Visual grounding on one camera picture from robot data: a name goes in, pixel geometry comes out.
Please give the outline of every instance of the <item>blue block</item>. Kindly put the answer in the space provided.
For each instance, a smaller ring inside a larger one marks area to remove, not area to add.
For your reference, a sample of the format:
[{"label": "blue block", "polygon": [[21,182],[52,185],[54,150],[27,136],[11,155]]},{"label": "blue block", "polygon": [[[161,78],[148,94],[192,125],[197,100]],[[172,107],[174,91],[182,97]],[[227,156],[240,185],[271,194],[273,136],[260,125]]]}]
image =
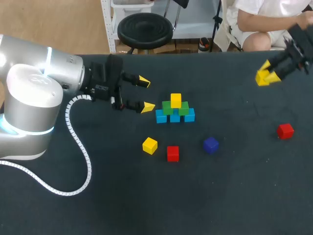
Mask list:
[{"label": "blue block", "polygon": [[178,115],[178,109],[174,109],[174,114],[170,115],[170,122],[180,122],[180,116]]},{"label": "blue block", "polygon": [[166,123],[167,116],[163,114],[163,110],[156,110],[156,122],[157,123]]},{"label": "blue block", "polygon": [[195,110],[189,109],[189,114],[184,116],[185,122],[193,122],[195,121]]},{"label": "blue block", "polygon": [[213,137],[208,138],[203,143],[203,148],[209,154],[216,152],[219,149],[219,143]]}]

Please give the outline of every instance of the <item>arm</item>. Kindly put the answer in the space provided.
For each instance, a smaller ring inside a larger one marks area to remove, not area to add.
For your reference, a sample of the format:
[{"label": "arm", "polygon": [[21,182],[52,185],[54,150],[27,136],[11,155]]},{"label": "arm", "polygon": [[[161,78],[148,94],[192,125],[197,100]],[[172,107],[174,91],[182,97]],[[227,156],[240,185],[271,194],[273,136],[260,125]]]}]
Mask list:
[{"label": "arm", "polygon": [[266,17],[252,15],[243,10],[238,12],[238,27],[243,32],[271,32],[288,29],[298,23],[298,16]]}]

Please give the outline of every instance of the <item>dark blue block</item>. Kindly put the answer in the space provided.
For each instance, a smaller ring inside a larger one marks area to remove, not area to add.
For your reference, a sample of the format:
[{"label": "dark blue block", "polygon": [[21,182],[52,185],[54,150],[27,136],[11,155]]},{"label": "dark blue block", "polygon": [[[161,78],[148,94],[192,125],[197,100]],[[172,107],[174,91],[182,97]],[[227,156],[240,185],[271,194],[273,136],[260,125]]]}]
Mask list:
[{"label": "dark blue block", "polygon": [[167,116],[163,114],[163,110],[156,110],[156,122],[157,123],[166,123]]},{"label": "dark blue block", "polygon": [[203,148],[209,154],[216,152],[219,149],[219,143],[213,137],[208,138],[203,143]]},{"label": "dark blue block", "polygon": [[174,109],[174,114],[170,115],[170,122],[180,122],[180,116],[178,115],[178,109]]}]

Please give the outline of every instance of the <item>green block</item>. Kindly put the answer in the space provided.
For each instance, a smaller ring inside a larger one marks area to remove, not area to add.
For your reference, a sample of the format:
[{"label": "green block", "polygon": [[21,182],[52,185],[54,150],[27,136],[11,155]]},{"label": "green block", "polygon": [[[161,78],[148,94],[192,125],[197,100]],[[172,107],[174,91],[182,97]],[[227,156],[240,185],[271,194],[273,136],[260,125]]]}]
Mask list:
[{"label": "green block", "polygon": [[162,110],[164,115],[173,115],[174,109],[171,108],[171,102],[170,101],[163,101],[162,102]]},{"label": "green block", "polygon": [[188,102],[185,101],[185,102],[182,102],[181,103],[181,108],[178,109],[178,115],[179,116],[185,116],[185,115],[188,115],[189,114],[189,105],[188,105]]}]

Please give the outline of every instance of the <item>person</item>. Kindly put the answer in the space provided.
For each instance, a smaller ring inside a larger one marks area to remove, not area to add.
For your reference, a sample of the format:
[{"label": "person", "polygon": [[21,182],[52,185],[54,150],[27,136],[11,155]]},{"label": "person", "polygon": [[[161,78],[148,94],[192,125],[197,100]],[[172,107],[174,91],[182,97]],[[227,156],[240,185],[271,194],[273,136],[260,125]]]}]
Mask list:
[{"label": "person", "polygon": [[235,0],[227,10],[230,33],[244,51],[286,47],[287,30],[295,24],[302,29],[313,24],[313,0]]}]

